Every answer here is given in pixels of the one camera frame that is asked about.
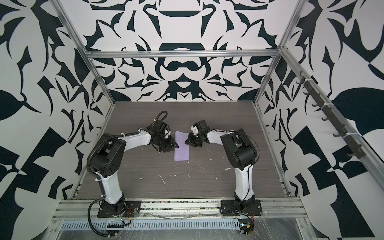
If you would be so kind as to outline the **lilac square paper sheet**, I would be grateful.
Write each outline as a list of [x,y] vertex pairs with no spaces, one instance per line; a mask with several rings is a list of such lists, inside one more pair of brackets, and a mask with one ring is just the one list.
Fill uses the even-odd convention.
[[179,146],[175,149],[174,153],[174,161],[189,161],[190,153],[189,153],[189,145],[185,144],[188,139],[189,134],[183,132],[175,132],[175,143]]

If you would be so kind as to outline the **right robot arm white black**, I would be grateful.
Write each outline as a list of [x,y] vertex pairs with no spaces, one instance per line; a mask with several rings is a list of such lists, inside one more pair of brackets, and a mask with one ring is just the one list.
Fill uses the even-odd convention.
[[243,129],[224,131],[210,129],[206,121],[199,121],[191,126],[186,144],[201,147],[203,143],[217,144],[224,147],[227,158],[235,169],[235,199],[243,204],[255,198],[252,172],[259,160],[260,149],[253,144]]

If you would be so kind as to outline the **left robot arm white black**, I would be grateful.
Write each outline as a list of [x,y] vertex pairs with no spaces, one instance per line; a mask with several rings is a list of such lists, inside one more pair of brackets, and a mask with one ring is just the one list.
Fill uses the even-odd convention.
[[87,158],[87,171],[100,182],[104,202],[116,205],[124,198],[118,170],[124,153],[141,146],[152,146],[158,153],[171,152],[179,147],[171,136],[169,125],[155,120],[149,127],[133,133],[104,133],[91,151]]

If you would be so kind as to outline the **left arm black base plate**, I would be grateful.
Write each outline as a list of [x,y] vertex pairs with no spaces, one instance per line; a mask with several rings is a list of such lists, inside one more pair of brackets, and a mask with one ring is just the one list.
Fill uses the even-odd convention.
[[98,218],[112,218],[121,216],[123,218],[133,217],[136,213],[139,213],[141,210],[141,201],[118,201],[116,204],[112,205],[105,200],[102,200]]

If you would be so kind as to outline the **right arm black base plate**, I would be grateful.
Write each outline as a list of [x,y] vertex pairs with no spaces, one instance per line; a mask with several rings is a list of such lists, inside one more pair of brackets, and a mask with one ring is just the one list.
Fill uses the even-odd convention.
[[244,214],[246,216],[261,216],[262,206],[261,201],[256,199],[249,199],[243,203],[238,200],[221,200],[221,206],[219,208],[220,213],[223,216],[235,216]]

